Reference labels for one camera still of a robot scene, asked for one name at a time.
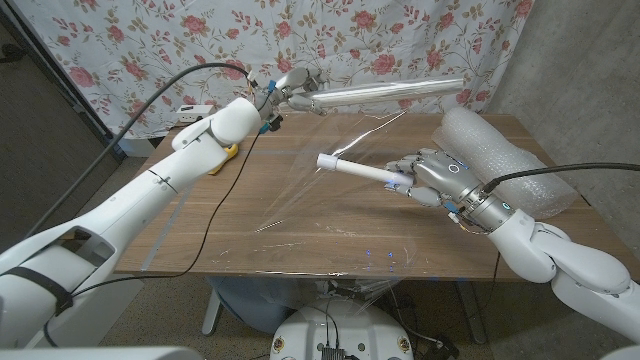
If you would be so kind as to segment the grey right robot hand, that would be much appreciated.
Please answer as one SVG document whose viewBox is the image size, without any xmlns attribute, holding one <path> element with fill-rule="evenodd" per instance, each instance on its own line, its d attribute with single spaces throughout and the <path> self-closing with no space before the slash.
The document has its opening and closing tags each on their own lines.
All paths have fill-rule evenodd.
<svg viewBox="0 0 640 360">
<path fill-rule="evenodd" d="M 414 178 L 411 186 L 385 186 L 428 207 L 449 206 L 459 220 L 491 233 L 504 225 L 515 210 L 496 195 L 485 193 L 484 184 L 461 162 L 442 150 L 423 148 L 416 154 L 389 162 L 385 170 Z"/>
</svg>

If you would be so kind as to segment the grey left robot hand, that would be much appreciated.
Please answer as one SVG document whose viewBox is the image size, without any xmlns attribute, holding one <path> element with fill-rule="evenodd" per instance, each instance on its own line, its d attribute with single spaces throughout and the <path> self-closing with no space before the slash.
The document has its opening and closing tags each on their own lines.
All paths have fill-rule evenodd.
<svg viewBox="0 0 640 360">
<path fill-rule="evenodd" d="M 294 68 L 262 88 L 256 95 L 255 107 L 262 120 L 272 117 L 281 103 L 286 103 L 293 110 L 325 115 L 326 111 L 319 103 L 305 97 L 305 94 L 328 88 L 329 79 L 322 70 Z"/>
</svg>

